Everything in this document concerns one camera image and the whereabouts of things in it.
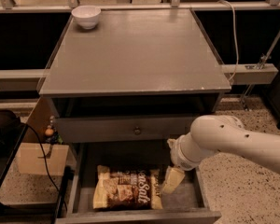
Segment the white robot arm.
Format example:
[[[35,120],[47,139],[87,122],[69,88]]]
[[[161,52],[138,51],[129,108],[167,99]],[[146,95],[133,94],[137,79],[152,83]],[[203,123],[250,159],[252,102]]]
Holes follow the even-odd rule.
[[[173,193],[186,171],[218,152],[243,157],[280,174],[280,135],[246,130],[235,116],[200,116],[191,123],[187,134],[168,139],[167,143],[174,166],[166,170],[162,194]]]

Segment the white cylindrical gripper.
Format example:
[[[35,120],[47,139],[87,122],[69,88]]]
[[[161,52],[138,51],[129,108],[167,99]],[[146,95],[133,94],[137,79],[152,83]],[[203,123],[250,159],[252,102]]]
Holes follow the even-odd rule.
[[[169,138],[167,145],[170,148],[171,162],[174,167],[169,166],[166,170],[161,185],[162,194],[173,193],[183,181],[184,171],[196,168],[204,159],[215,154],[213,150],[199,147],[190,133],[181,135],[177,139]]]

